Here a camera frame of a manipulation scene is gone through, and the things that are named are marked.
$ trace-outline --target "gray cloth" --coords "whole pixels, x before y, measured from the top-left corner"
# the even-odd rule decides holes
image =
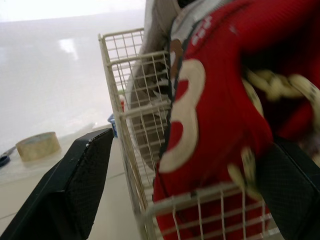
[[[180,11],[177,0],[146,1],[144,37],[140,55],[161,51],[165,48],[171,24]],[[159,74],[158,81],[155,76],[144,78],[144,76],[155,73],[153,64],[145,64],[149,61],[152,59],[144,59],[143,62],[135,63],[133,77],[129,79],[130,84],[128,85],[131,92],[127,95],[129,109],[150,104],[149,97],[151,101],[156,101],[157,95],[154,91],[159,91],[157,85],[160,78],[168,78],[166,74]],[[157,72],[161,72],[165,66],[158,62],[155,68]],[[141,157],[151,169],[154,169],[155,163],[159,160],[160,141],[164,139],[164,131],[161,127],[163,124],[161,116],[152,113],[142,113],[141,116],[133,117],[131,122],[128,122],[129,127],[133,129],[133,144],[138,147]]]

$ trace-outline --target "fabric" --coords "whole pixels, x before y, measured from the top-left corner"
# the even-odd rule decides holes
[[[284,76],[299,74],[319,88],[319,13],[319,0],[236,0],[193,26],[177,64],[167,148],[154,181],[155,202],[231,182],[227,166],[232,163],[242,169],[245,148],[250,148],[258,161],[271,147],[273,133],[296,141],[312,130],[313,109],[306,99],[270,102],[264,91],[255,89],[263,117],[250,101],[242,75],[245,64],[251,70],[258,67]],[[246,198],[246,205],[254,203]],[[241,208],[241,194],[224,200],[225,213]],[[220,201],[203,204],[201,218],[221,211]],[[247,211],[245,220],[261,215],[258,207]],[[175,217],[178,225],[198,221],[198,207],[181,210]],[[224,220],[226,229],[240,226],[228,231],[226,240],[245,237],[242,217],[238,214]],[[172,213],[158,216],[157,222],[163,233],[176,228]],[[181,228],[179,236],[189,239],[222,228],[219,219],[203,224],[202,232],[199,226]],[[247,238],[261,232],[261,223],[245,227]],[[222,235],[209,236],[205,239],[224,239]],[[178,239],[177,232],[164,239]]]
[[[178,4],[180,6],[180,8],[184,8],[186,7],[187,5],[191,4],[192,2],[194,2],[196,0],[178,0]]]
[[[278,102],[282,98],[302,99],[303,97],[310,101],[313,110],[312,121],[315,133],[307,136],[306,139],[309,143],[302,142],[302,146],[308,155],[310,155],[310,149],[313,149],[312,151],[316,150],[316,136],[320,130],[320,90],[312,82],[300,74],[291,74],[290,76],[285,77],[284,75],[275,74],[270,70],[264,69],[256,72],[247,70],[246,78],[242,80],[242,83],[250,101],[261,116],[264,116],[263,107],[253,86],[262,92],[265,92],[265,97],[267,100],[269,100],[269,102]],[[311,157],[316,163],[317,157],[313,154]],[[230,163],[227,166],[229,176],[231,177],[232,181],[240,189],[245,191],[249,197],[256,200],[262,200],[263,198],[261,193],[258,191],[256,181],[256,177],[259,177],[256,174],[256,160],[251,149],[244,149],[241,153],[241,158],[244,176],[239,167],[233,163]]]
[[[177,0],[147,0],[144,37],[140,55],[162,51],[166,47],[171,24],[180,11],[181,9]],[[157,79],[154,76],[144,77],[154,74],[154,66],[152,64],[145,64],[142,67],[142,64],[143,62],[141,61],[136,62],[132,71],[133,75],[130,76],[128,81],[127,88],[129,90],[126,95],[126,99],[128,100],[126,109],[140,108],[153,101],[159,101],[154,92],[158,89],[159,83]],[[157,63],[157,72],[161,72],[162,69],[165,69],[165,66]],[[156,162],[159,156],[160,140],[164,138],[161,127],[155,130],[156,126],[161,126],[162,124],[161,117],[152,113],[143,114],[142,116],[133,117],[127,124],[135,135],[133,144],[139,148],[140,155],[145,163],[154,170],[155,165],[153,162]],[[143,132],[144,129],[146,129],[145,134],[136,134]]]
[[[232,0],[197,0],[185,7],[174,20],[170,33],[170,80],[175,86],[175,79],[178,74],[179,60],[183,54],[183,45],[194,25],[208,13],[232,2]]]

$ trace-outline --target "scissors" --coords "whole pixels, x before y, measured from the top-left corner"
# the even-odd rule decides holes
[[[16,150],[15,146],[0,155],[0,168],[10,162],[9,156],[14,152],[14,150]]]

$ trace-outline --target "blue object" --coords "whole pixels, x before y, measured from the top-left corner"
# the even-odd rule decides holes
[[[6,165],[8,162],[10,162],[10,157],[9,156],[2,156],[0,157],[0,168]]]
[[[112,125],[112,130],[113,130],[113,134],[114,136],[117,138],[118,137],[118,133],[117,133],[117,129],[116,129],[116,121],[115,121],[115,116],[112,113],[111,116],[108,118],[108,122],[111,123]]]

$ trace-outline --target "packing tape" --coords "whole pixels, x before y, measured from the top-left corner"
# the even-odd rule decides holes
[[[61,149],[55,132],[28,137],[15,146],[23,162],[42,159]]]

